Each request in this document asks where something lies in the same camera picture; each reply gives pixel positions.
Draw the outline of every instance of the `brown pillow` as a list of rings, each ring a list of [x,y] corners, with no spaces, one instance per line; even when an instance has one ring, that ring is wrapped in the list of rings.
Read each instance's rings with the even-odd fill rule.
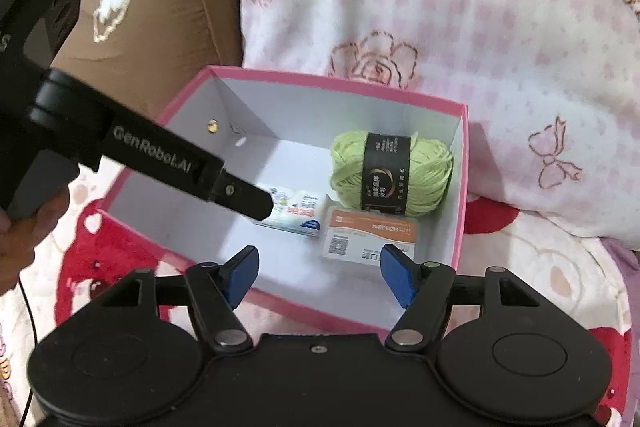
[[[241,61],[238,0],[82,0],[53,65],[155,118],[205,65]]]

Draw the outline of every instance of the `screw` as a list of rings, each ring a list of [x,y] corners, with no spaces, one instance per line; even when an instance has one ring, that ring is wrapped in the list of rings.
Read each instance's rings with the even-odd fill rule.
[[[391,334],[391,339],[398,344],[398,346],[415,346],[416,344],[420,344],[424,337],[420,331],[398,330]]]
[[[246,342],[247,338],[241,330],[222,330],[216,335],[216,342],[220,346],[234,347]]]

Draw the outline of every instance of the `open storage box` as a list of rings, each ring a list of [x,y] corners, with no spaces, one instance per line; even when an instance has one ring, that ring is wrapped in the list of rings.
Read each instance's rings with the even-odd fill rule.
[[[218,130],[211,134],[210,120]],[[466,106],[416,92],[336,78],[209,67],[172,102],[161,124],[225,161],[254,183],[326,193],[332,200],[329,149],[338,134],[436,138],[454,156],[440,206],[420,218],[415,261],[455,268],[462,245],[468,165]],[[136,172],[124,171],[102,206],[162,260],[224,263],[245,245],[260,252],[247,299],[334,332],[385,331],[402,309],[382,280],[336,273],[322,261],[322,238],[259,227]]]

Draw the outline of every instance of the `pillow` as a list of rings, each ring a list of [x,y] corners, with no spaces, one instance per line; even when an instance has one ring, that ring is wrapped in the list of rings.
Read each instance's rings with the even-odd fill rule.
[[[469,190],[640,247],[629,0],[241,0],[244,66],[468,104]]]
[[[155,118],[201,68],[241,57],[238,0],[82,0],[54,66]]]

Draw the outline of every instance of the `green yarn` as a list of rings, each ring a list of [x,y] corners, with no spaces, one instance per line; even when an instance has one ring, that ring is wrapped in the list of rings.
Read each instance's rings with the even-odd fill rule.
[[[336,137],[331,145],[334,174],[331,188],[340,203],[349,208],[360,208],[362,160],[367,142],[366,131],[349,131]],[[421,216],[435,209],[449,184],[453,156],[439,140],[411,137],[409,187],[406,200],[407,216]]]

